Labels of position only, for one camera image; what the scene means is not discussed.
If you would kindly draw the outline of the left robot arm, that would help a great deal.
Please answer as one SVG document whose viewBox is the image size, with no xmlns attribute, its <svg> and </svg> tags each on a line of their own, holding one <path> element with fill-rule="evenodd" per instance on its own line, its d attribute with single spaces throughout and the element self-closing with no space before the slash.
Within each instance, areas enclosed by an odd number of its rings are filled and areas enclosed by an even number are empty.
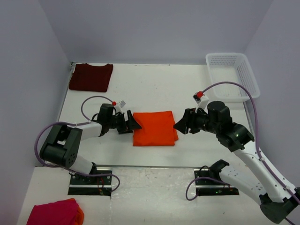
<svg viewBox="0 0 300 225">
<path fill-rule="evenodd" d="M 87 184 L 97 180 L 95 163 L 78 155 L 80 143 L 83 140 L 104 136 L 110 129 L 119 134 L 132 133 L 142 127 L 134 119 L 130 110 L 127 110 L 127 119 L 121 108 L 124 102 L 116 104 L 102 104 L 96 116 L 84 123 L 71 124 L 56 122 L 49 125 L 51 128 L 40 150 L 37 150 L 38 139 L 35 143 L 35 153 L 42 163 L 48 167 L 61 167 L 70 172 L 81 175 Z"/>
</svg>

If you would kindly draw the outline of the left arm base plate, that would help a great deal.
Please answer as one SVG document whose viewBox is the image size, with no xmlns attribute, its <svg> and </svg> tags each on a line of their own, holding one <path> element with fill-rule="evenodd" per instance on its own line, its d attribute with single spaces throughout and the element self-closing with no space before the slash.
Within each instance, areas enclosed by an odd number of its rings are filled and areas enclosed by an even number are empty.
<svg viewBox="0 0 300 225">
<path fill-rule="evenodd" d="M 95 174 L 108 174 L 106 176 L 84 177 L 74 172 L 69 172 L 70 182 L 68 195 L 86 196 L 111 196 L 112 171 L 108 169 L 96 170 Z"/>
</svg>

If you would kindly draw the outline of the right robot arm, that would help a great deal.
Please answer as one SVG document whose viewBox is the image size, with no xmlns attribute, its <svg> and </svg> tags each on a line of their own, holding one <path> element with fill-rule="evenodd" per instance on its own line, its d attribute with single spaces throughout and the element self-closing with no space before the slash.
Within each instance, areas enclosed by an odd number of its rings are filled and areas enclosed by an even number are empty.
<svg viewBox="0 0 300 225">
<path fill-rule="evenodd" d="M 209 179 L 214 184 L 236 187 L 254 200 L 262 213 L 280 224 L 300 204 L 300 189 L 290 183 L 256 148 L 254 136 L 242 124 L 233 122 L 229 108 L 221 101 L 210 102 L 207 111 L 187 108 L 174 128 L 183 134 L 200 131 L 215 134 L 221 145 L 242 160 L 255 178 L 237 171 L 220 159 L 209 167 Z"/>
</svg>

